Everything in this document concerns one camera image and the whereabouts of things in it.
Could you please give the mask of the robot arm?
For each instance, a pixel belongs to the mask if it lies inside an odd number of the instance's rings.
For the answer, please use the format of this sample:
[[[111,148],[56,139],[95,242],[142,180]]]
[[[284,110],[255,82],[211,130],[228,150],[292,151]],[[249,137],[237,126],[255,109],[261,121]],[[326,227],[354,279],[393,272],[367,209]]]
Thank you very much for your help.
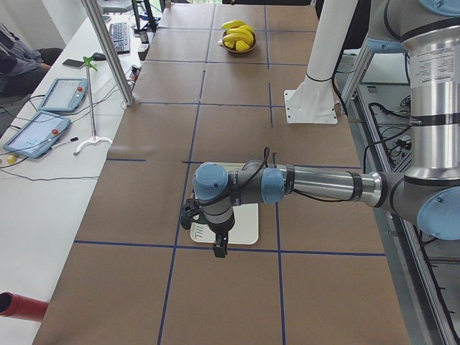
[[[403,173],[337,172],[251,161],[227,171],[201,165],[181,225],[204,224],[225,257],[234,208],[297,193],[325,202],[383,208],[443,240],[459,238],[459,3],[373,1],[369,41],[399,43],[410,55],[412,163]]]

